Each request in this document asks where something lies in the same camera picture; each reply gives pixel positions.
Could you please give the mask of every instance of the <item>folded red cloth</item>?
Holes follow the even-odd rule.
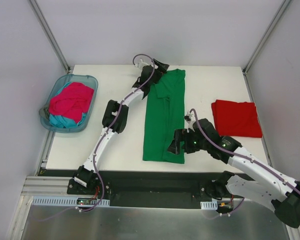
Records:
[[[211,107],[215,129],[221,136],[262,137],[253,102],[217,100]]]
[[[73,119],[77,124],[82,119],[82,113],[88,112],[93,94],[92,88],[73,82],[51,98],[49,113]]]

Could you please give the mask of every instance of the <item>metal frame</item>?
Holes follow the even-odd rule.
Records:
[[[247,72],[250,70],[251,66],[254,64],[257,56],[259,55],[259,53],[261,52],[261,50],[265,46],[267,40],[269,39],[271,34],[274,32],[274,29],[276,28],[279,21],[282,19],[283,15],[286,13],[286,11],[288,10],[288,8],[289,8],[289,6],[292,2],[293,2],[293,0],[284,0],[282,2],[281,6],[279,7],[277,12],[275,13],[273,19],[271,20],[268,28],[266,29],[265,33],[263,34],[261,40],[259,41],[258,45],[256,46],[256,48],[255,48],[252,56],[250,57],[247,65],[243,69],[244,75],[247,74]]]
[[[250,89],[249,82],[247,80],[247,72],[250,70],[251,66],[255,62],[259,53],[263,49],[265,43],[269,39],[270,35],[273,33],[275,27],[278,25],[280,19],[284,13],[289,8],[293,0],[284,0],[273,17],[271,23],[266,29],[264,35],[259,41],[256,49],[254,50],[251,58],[249,59],[246,67],[243,69],[243,76],[245,79],[246,87],[249,93],[251,101],[254,101],[253,93]],[[40,9],[36,0],[28,0],[34,14],[36,15],[47,39],[49,40],[51,47],[53,48],[55,54],[57,55],[60,63],[64,67],[67,73],[72,71],[72,68],[66,61],[65,56],[63,55],[44,15]],[[38,176],[44,174],[41,172],[42,169],[45,169],[47,160],[49,157],[49,152],[53,143],[54,133],[49,131],[45,140],[45,144],[39,159],[39,164],[36,170],[36,176],[28,176],[25,180],[21,196],[17,205],[16,212],[12,224],[8,232],[8,239],[20,240],[23,234],[23,230],[26,224],[26,219],[30,210],[31,203],[33,201],[33,196],[69,196],[67,194],[67,187],[71,177],[48,177],[48,176]],[[268,148],[265,142],[265,139],[262,138],[262,144],[264,150],[266,151],[267,160],[269,165],[271,165],[271,159],[269,156]],[[71,195],[71,197],[83,197],[82,195]],[[300,232],[298,229],[294,229],[287,226],[287,231],[291,240],[300,240]]]
[[[254,95],[251,91],[251,88],[250,88],[250,85],[249,85],[249,82],[248,82],[248,79],[247,79],[247,75],[244,72],[242,72],[242,73],[243,73],[243,78],[244,78],[244,81],[245,81],[246,89],[247,89],[248,94],[249,94],[250,101],[254,103],[255,98],[254,98]],[[272,165],[272,162],[271,162],[271,158],[270,158],[269,150],[268,150],[267,143],[266,143],[266,140],[265,140],[265,136],[262,135],[261,141],[262,141],[262,145],[263,145],[263,149],[264,149],[264,152],[265,152],[265,156],[266,156],[266,160],[268,162],[268,165],[272,167],[273,165]]]
[[[45,33],[45,36],[46,38],[49,40],[50,44],[51,44],[51,47],[53,48],[57,58],[59,59],[61,65],[63,66],[64,70],[69,73],[70,72],[70,66],[69,64],[67,63],[67,60],[65,58],[65,56],[63,55],[58,43],[57,43],[57,40],[54,36],[54,34],[52,33],[49,25],[48,25],[48,22],[43,14],[43,12],[41,11],[40,7],[39,7],[39,4],[37,3],[36,0],[28,0],[38,22],[40,23],[44,33]]]

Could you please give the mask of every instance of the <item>white backdrop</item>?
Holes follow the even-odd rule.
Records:
[[[0,1],[0,240],[47,134],[38,110],[63,74],[27,1]]]
[[[274,167],[300,180],[300,0],[283,16],[248,81]]]
[[[170,65],[244,67],[281,2],[38,0],[71,66],[147,53]]]

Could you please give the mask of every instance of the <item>white tabletop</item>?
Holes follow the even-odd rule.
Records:
[[[250,101],[240,67],[170,66],[169,70],[176,68],[185,70],[185,112],[195,108],[199,119],[207,118],[214,123],[211,103],[216,99]],[[73,73],[91,75],[98,80],[93,111],[85,130],[55,134],[47,169],[76,170],[86,161],[101,133],[102,118],[108,101],[120,101],[126,96],[141,71],[132,65],[76,65]],[[147,98],[129,108],[126,127],[107,146],[100,160],[100,170],[241,173],[240,170],[213,159],[205,151],[185,154],[185,164],[143,161],[146,103]],[[261,161],[267,162],[260,138],[234,138]]]

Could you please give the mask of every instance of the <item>blue plastic basket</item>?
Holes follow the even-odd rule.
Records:
[[[53,98],[57,94],[57,92],[68,82],[82,83],[82,84],[86,85],[87,87],[90,87],[94,90],[89,110],[86,113],[84,122],[82,124],[80,124],[79,126],[72,127],[72,128],[60,128],[60,127],[52,126],[50,124],[49,120],[45,119],[44,117],[40,117],[42,126],[44,126],[46,129],[48,129],[50,131],[57,132],[57,133],[76,133],[76,132],[80,132],[80,131],[84,130],[88,124],[88,121],[89,121],[89,118],[91,115],[91,111],[95,104],[95,98],[96,98],[96,94],[97,94],[97,90],[98,90],[98,81],[95,77],[90,76],[90,75],[75,75],[75,74],[67,74],[67,75],[60,77],[55,82],[53,89],[52,89],[46,103],[49,104],[51,98]]]

